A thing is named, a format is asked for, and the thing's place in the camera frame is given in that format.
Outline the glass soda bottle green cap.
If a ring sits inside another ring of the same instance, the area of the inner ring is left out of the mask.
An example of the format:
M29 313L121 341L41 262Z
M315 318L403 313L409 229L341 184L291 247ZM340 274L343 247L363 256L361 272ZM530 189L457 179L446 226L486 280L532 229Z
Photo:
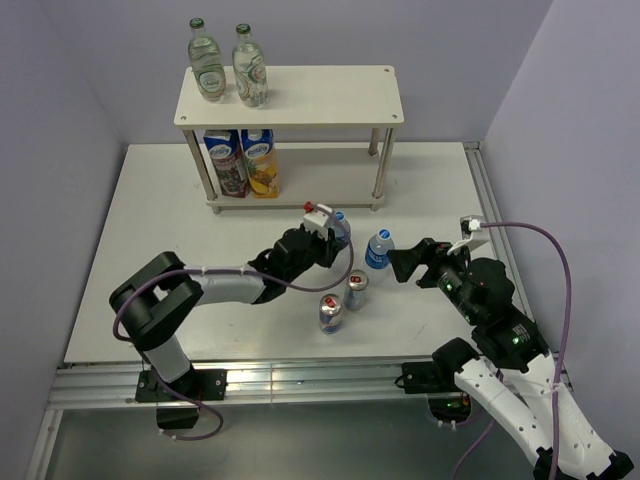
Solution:
M192 38L188 55L198 90L206 100L220 101L225 94L226 74L219 45L206 31L203 19L192 18L189 26Z

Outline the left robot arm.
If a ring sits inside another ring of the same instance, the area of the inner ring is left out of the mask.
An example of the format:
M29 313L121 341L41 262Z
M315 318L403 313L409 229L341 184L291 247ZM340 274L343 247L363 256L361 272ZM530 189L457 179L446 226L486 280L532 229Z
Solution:
M197 380L176 332L195 307L261 305L288 290L329 290L337 284L304 287L295 281L315 265L331 267L345 249L352 249L351 233L334 224L325 238L303 225L289 229L273 247L240 267L189 269L176 253L163 252L111 293L113 336L133 345L164 393L183 399L197 389Z

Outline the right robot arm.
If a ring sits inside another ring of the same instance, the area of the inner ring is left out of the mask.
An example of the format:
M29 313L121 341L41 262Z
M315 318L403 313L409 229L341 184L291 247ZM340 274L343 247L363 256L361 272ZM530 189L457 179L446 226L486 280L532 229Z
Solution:
M471 258L431 238L387 254L398 282L417 267L417 285L438 288L472 328L470 342L455 338L432 354L433 378L459 388L506 430L537 479L622 479L634 465L592 428L566 385L554 380L556 363L536 323L512 303L505 265Z

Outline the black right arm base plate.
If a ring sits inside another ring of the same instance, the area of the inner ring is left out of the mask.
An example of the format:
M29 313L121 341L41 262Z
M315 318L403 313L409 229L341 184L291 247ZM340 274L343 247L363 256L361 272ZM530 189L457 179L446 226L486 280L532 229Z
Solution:
M434 360L403 363L401 374L395 379L394 385L407 395L439 394L458 390L453 381L452 371Z

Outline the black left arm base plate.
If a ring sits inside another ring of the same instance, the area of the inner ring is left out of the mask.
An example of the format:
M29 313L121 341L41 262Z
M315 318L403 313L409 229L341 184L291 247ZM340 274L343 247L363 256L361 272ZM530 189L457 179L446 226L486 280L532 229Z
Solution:
M196 369L193 381L186 386L175 384L172 389L181 395L199 401L222 401L227 386L227 371L224 369ZM144 370L138 378L135 393L137 403L166 403L179 401L168 393L151 370Z

